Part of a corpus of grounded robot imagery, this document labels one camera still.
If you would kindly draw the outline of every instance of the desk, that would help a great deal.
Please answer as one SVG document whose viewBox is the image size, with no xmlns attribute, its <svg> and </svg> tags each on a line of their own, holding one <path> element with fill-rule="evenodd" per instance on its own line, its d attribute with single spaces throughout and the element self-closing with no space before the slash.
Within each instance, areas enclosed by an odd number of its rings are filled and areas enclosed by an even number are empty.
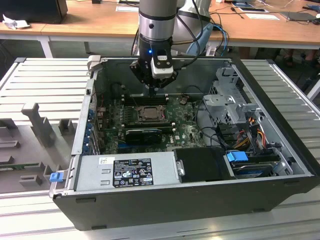
<svg viewBox="0 0 320 240">
<path fill-rule="evenodd" d="M 310 2 L 295 0 L 283 8 L 286 3 L 288 1 L 268 0 L 268 4 L 274 8 L 266 9 L 270 12 L 301 11 L 302 6 Z M 117 12 L 116 6 L 116 2 L 92 4 L 91 1 L 67 0 L 68 14 L 62 24 L 32 24 L 32 28 L 16 31 L 2 25 L 0 38 L 38 40 L 47 58 L 53 57 L 50 41 L 131 43 L 138 28 L 138 14 Z M 231 5 L 212 0 L 210 11 L 227 6 Z M 294 21 L 286 22 L 279 13 L 275 15 L 280 20 L 249 19 L 245 14 L 242 14 L 245 19 L 241 19 L 239 15 L 231 14 L 233 12 L 229 7 L 218 10 L 218 13 L 230 13 L 221 15 L 223 27 L 230 36 L 230 46 L 294 49 L 320 47 L 320 27 L 312 23 L 302 25 Z M 219 22 L 216 14 L 213 19 Z M 209 44 L 217 45 L 221 39 L 220 32 L 213 32 Z"/>
<path fill-rule="evenodd" d="M 271 7 L 263 7 L 269 12 L 298 12 L 303 10 L 302 7 L 311 2 L 304 0 L 295 0 L 286 8 L 283 8 L 288 1 L 283 0 L 268 0 L 267 3 Z M 221 9 L 230 4 L 212 3 L 210 12 L 215 9 Z M 263 6 L 261 3 L 256 3 L 255 6 Z M 217 11 L 218 13 L 234 13 L 231 9 L 225 8 Z M 316 15 L 314 11 L 305 11 Z M 319 49 L 320 47 L 320 27 L 309 23 L 308 25 L 300 24 L 295 21 L 288 21 L 280 13 L 271 13 L 277 16 L 280 20 L 263 20 L 250 19 L 245 14 L 242 14 L 242 19 L 237 14 L 221 14 L 223 28 L 229 33 L 229 45 L 240 47 L 261 47 L 261 48 L 285 48 L 285 49 Z M 219 23 L 217 14 L 212 15 L 214 21 Z M 211 42 L 220 42 L 220 35 L 213 33 L 210 38 Z"/>
</svg>

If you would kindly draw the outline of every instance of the power supply label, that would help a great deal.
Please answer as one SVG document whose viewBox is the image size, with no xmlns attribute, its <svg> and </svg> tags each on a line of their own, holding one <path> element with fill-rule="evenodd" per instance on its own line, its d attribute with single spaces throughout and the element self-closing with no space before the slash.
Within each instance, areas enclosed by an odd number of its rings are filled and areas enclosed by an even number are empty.
<svg viewBox="0 0 320 240">
<path fill-rule="evenodd" d="M 115 160 L 112 184 L 115 188 L 153 185 L 151 158 Z"/>
</svg>

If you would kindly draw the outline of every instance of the blue latch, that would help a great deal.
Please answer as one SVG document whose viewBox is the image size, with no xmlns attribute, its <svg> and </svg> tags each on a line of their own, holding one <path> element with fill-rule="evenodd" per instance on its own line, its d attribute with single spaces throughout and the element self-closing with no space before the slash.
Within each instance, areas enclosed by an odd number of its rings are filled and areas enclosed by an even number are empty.
<svg viewBox="0 0 320 240">
<path fill-rule="evenodd" d="M 240 162 L 240 161 L 248 161 L 248 156 L 244 151 L 231 151 L 226 157 L 229 162 Z"/>
<path fill-rule="evenodd" d="M 53 172 L 50 175 L 50 182 L 63 182 L 64 181 L 64 173 L 63 172 Z"/>
</svg>

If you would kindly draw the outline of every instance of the computer tower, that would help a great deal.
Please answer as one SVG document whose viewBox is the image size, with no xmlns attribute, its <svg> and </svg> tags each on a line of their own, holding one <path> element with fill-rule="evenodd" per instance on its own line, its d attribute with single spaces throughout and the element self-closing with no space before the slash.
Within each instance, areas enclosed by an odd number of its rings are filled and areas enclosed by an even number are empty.
<svg viewBox="0 0 320 240">
<path fill-rule="evenodd" d="M 0 17 L 28 23 L 60 24 L 68 11 L 66 0 L 2 0 Z"/>
</svg>

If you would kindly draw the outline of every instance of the paper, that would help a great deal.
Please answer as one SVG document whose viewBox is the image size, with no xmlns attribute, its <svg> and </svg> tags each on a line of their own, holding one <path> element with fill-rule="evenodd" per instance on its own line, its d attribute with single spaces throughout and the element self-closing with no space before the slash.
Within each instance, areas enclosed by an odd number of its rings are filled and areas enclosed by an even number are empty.
<svg viewBox="0 0 320 240">
<path fill-rule="evenodd" d="M 116 12 L 130 12 L 137 13 L 139 11 L 139 7 L 131 7 L 131 6 L 117 6 L 115 8 Z"/>
<path fill-rule="evenodd" d="M 280 20 L 275 15 L 270 15 L 270 14 L 246 13 L 245 15 L 247 15 L 247 17 L 250 19 Z"/>
<path fill-rule="evenodd" d="M 30 27 L 30 25 L 25 20 L 13 20 L 13 19 L 6 17 L 4 14 L 2 16 L 3 16 L 2 23 L 4 25 L 6 25 L 7 28 L 9 28 L 9 29 L 16 30 L 16 29 Z"/>
</svg>

